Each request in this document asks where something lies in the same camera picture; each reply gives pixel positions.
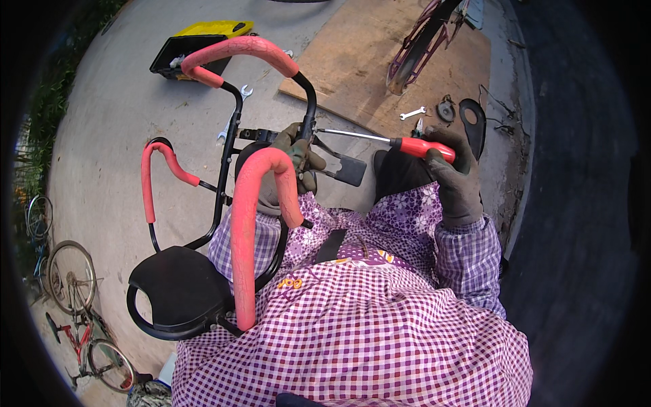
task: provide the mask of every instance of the plywood sheet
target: plywood sheet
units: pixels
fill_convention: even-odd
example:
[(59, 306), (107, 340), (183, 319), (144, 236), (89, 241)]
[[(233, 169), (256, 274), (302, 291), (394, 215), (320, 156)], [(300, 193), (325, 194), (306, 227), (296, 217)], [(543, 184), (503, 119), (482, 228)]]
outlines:
[[(387, 91), (389, 63), (426, 4), (423, 0), (343, 4), (298, 59), (301, 72), (316, 89), (319, 107), (375, 134), (406, 137), (419, 117), (425, 126), (441, 123), (434, 109), (444, 95), (450, 94), (456, 103), (477, 99), (479, 84), (488, 87), (490, 41), (467, 25), (449, 49), (444, 44), (439, 47), (404, 95)], [(279, 90), (305, 99), (303, 89), (291, 79), (285, 79)], [(422, 105), (427, 115), (400, 120), (401, 113)], [(451, 128), (464, 131), (458, 117)]]

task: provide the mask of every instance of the bicycle seat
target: bicycle seat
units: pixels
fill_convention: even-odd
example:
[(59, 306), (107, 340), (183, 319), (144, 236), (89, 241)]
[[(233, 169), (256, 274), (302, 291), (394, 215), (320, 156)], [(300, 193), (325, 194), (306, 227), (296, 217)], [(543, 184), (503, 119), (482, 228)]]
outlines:
[[(142, 290), (152, 306), (152, 322), (135, 308)], [(129, 277), (127, 306), (135, 323), (158, 339), (179, 341), (205, 331), (213, 316), (232, 303), (229, 281), (208, 257), (172, 246), (138, 264)]]

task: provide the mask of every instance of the screwdriver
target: screwdriver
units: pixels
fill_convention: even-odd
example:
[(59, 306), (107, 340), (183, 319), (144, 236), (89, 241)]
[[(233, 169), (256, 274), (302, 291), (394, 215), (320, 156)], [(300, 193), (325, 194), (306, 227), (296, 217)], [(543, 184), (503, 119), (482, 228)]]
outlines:
[(390, 146), (398, 147), (400, 151), (418, 158), (425, 158), (425, 154), (427, 153), (427, 150), (429, 150), (430, 148), (436, 148), (443, 155), (443, 159), (450, 164), (454, 162), (454, 158), (456, 156), (454, 150), (446, 145), (437, 143), (435, 141), (425, 141), (423, 139), (415, 139), (413, 137), (388, 139), (386, 137), (379, 137), (377, 135), (345, 132), (344, 130), (333, 130), (329, 128), (320, 128), (320, 129), (316, 129), (316, 131), (319, 133), (349, 135), (351, 137), (358, 137), (360, 139), (384, 141), (385, 143), (388, 143)]

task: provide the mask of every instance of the round metal part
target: round metal part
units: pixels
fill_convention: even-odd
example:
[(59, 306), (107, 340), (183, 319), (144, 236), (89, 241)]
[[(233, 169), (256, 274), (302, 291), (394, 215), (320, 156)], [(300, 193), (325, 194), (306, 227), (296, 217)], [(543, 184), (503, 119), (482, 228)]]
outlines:
[(452, 104), (446, 100), (436, 106), (436, 113), (439, 114), (441, 120), (448, 123), (454, 120), (454, 108), (452, 107)]

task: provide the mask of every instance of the green glove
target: green glove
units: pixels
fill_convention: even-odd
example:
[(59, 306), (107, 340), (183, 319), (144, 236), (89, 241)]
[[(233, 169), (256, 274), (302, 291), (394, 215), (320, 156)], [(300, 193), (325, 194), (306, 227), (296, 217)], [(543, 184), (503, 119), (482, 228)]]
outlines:
[[(308, 171), (310, 169), (324, 170), (326, 168), (326, 161), (310, 150), (307, 140), (294, 142), (299, 126), (301, 126), (301, 123), (292, 123), (289, 125), (288, 128), (278, 134), (269, 147), (278, 148), (286, 152), (294, 164), (295, 171), (297, 171), (301, 162), (305, 162), (302, 175), (298, 175), (297, 171), (299, 179), (296, 180), (298, 193), (304, 194), (316, 190), (316, 180)], [(279, 216), (281, 214), (273, 171), (266, 173), (262, 177), (260, 195), (258, 196), (258, 211), (272, 216)]]
[(435, 148), (427, 150), (425, 156), (425, 162), (440, 185), (443, 225), (468, 225), (481, 219), (484, 207), (479, 197), (479, 166), (467, 138), (439, 126), (427, 126), (424, 138), (447, 145), (456, 152), (452, 165)]

